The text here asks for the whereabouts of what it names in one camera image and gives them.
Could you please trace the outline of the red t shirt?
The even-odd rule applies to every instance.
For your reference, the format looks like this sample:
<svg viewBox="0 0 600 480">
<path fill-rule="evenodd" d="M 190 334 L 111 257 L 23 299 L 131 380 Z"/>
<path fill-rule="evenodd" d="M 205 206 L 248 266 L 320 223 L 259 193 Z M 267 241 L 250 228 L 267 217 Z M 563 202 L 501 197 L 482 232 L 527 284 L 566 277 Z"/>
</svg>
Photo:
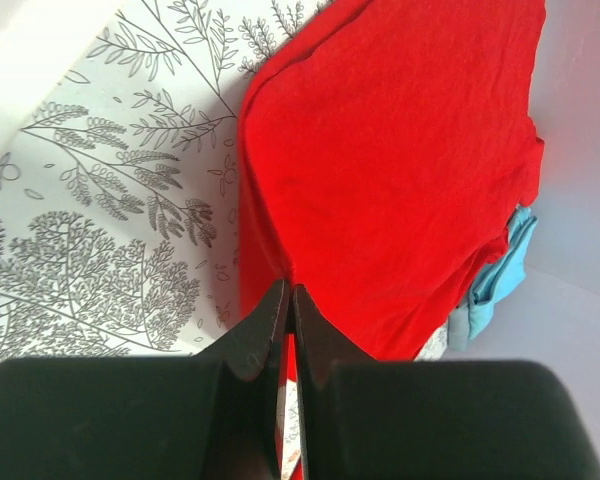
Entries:
<svg viewBox="0 0 600 480">
<path fill-rule="evenodd" d="M 277 279 L 378 360 L 412 360 L 539 189 L 541 1 L 337 1 L 238 122 L 239 298 Z"/>
</svg>

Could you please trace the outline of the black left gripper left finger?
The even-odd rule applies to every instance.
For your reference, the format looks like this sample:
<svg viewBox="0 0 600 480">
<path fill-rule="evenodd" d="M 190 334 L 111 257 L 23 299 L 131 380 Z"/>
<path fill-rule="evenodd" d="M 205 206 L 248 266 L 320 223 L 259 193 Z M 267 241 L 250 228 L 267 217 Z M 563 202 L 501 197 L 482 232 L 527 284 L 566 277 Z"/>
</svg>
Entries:
<svg viewBox="0 0 600 480">
<path fill-rule="evenodd" d="M 286 284 L 193 356 L 0 363 L 0 479 L 277 479 Z"/>
</svg>

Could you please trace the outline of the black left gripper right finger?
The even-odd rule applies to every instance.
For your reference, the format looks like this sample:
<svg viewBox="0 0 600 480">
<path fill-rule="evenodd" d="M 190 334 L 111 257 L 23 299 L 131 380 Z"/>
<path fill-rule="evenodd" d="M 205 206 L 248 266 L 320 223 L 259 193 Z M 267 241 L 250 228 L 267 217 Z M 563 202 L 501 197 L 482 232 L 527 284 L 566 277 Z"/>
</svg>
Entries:
<svg viewBox="0 0 600 480">
<path fill-rule="evenodd" d="M 293 296 L 307 479 L 600 479 L 558 377 L 521 360 L 380 362 Z"/>
</svg>

